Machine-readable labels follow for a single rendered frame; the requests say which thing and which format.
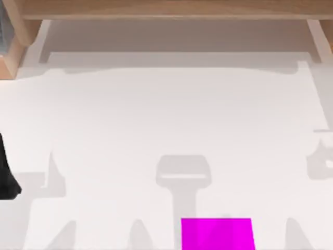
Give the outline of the pale wooden drawer front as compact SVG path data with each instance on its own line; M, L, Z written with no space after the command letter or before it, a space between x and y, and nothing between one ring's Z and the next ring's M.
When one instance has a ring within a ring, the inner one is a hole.
M39 19L203 18L333 20L333 0L26 0Z

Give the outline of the magenta flat square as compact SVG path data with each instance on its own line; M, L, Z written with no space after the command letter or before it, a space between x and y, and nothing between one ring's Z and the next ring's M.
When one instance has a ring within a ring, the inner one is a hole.
M182 250L255 250L250 218L183 218Z

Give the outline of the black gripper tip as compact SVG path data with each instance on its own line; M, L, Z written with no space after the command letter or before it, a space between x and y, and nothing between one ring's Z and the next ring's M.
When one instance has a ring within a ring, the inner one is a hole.
M9 167L3 137L0 133L0 200L13 200L21 192L22 188Z

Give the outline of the wooden cupboard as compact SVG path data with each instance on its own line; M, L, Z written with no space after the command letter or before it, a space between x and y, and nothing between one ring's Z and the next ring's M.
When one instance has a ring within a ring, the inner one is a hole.
M33 0L0 0L0 80L16 78L25 50L34 43L41 20L25 11Z

